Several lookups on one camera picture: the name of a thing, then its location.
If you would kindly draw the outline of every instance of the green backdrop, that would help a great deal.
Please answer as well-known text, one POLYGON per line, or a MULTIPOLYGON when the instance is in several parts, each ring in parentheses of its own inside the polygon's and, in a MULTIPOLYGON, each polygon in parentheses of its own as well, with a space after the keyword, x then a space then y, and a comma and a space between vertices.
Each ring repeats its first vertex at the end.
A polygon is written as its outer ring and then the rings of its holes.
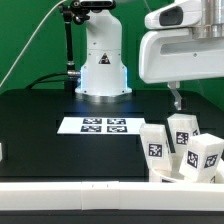
MULTIPOLYGON (((0 80, 7 74, 39 22, 58 1, 1 1, 0 80)), ((172 0, 147 1, 152 10, 173 2, 172 0)), ((144 27, 144 17, 148 9, 144 0, 117 4, 116 9, 111 13, 121 21, 123 26, 122 61, 128 67, 128 85, 137 90, 167 89, 165 83, 146 85, 138 76, 140 41, 147 32, 144 27)), ((76 67, 80 68, 86 59, 85 25, 73 25, 73 40, 75 63, 76 67)), ((56 9, 35 36, 0 92, 24 88, 41 76, 63 71, 66 71, 64 23, 56 9)), ((63 88, 63 83, 42 84, 38 88, 63 88)), ((224 110, 224 79, 222 78, 182 82, 181 89, 198 92, 224 110)))

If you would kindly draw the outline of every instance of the white paper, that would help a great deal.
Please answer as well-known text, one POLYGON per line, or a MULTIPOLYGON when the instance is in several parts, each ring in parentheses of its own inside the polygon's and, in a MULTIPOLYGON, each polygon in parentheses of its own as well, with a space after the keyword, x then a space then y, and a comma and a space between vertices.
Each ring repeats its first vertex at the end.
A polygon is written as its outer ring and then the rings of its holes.
POLYGON ((58 134, 139 135, 144 118, 64 117, 58 134))

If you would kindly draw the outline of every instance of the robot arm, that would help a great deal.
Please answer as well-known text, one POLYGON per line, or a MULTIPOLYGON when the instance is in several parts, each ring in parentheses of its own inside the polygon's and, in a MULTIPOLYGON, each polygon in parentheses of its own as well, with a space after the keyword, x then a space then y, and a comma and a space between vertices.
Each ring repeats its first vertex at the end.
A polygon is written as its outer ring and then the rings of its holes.
POLYGON ((141 41, 139 75, 168 82, 178 110, 180 81, 224 76, 224 0, 176 0, 149 13, 145 25, 153 31, 141 41))
POLYGON ((202 17, 201 0, 176 0, 145 17, 149 29, 178 28, 198 23, 202 17))

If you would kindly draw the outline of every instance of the black tabletop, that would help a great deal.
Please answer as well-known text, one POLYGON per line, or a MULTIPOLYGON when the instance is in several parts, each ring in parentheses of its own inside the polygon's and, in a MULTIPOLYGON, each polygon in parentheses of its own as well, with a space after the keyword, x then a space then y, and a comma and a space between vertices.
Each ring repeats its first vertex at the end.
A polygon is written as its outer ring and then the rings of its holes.
MULTIPOLYGON (((197 116, 201 133, 224 138, 224 111, 197 93, 181 94, 187 99, 184 111, 176 111, 169 91, 134 91, 130 100, 112 104, 81 101, 63 90, 7 91, 0 96, 0 142, 4 146, 0 182, 148 181, 139 135, 58 135, 57 130, 65 116, 144 118, 146 123, 166 125, 170 137, 167 118, 183 113, 197 116)), ((222 212, 27 211, 0 215, 0 223, 12 223, 15 217, 21 223, 224 222, 222 212)))

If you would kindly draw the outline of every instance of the foam block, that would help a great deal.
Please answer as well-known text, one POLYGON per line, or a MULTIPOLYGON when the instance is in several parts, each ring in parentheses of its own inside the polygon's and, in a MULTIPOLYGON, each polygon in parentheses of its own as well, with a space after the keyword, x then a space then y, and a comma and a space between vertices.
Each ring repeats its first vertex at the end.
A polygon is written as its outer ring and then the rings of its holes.
POLYGON ((165 126, 142 124, 140 136, 148 168, 172 170, 172 157, 165 126))
POLYGON ((224 140, 210 134, 189 138, 180 173, 193 182, 212 179, 224 149, 224 140))
POLYGON ((189 138, 200 134, 197 118, 195 115, 174 114, 167 120, 175 152, 177 155, 183 156, 189 138))

